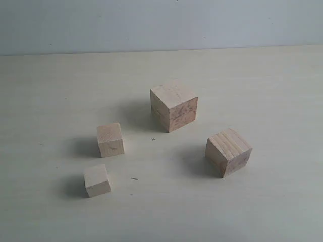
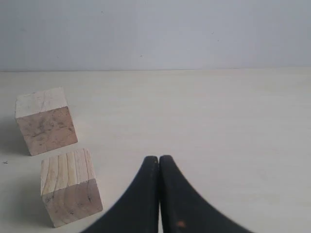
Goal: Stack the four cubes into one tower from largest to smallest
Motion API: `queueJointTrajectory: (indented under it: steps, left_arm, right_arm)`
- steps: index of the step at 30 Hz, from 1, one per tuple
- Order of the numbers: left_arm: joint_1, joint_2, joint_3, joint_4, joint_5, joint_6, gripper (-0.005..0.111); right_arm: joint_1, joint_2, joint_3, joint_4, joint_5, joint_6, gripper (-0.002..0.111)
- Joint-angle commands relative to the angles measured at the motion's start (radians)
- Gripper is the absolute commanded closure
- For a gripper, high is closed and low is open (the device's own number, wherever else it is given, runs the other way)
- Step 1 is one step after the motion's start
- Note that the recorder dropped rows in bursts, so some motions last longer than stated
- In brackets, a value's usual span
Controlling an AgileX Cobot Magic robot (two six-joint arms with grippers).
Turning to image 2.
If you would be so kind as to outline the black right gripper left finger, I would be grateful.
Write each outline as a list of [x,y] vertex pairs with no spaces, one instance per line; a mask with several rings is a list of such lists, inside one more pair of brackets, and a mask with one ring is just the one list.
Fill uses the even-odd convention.
[[158,158],[156,156],[146,156],[125,193],[100,219],[83,232],[158,232],[158,178]]

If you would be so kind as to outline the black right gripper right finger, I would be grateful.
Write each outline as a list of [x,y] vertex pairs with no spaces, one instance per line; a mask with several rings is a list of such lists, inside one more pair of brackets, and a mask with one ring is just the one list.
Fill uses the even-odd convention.
[[159,159],[159,200],[165,233],[249,233],[211,204],[187,181],[170,155]]

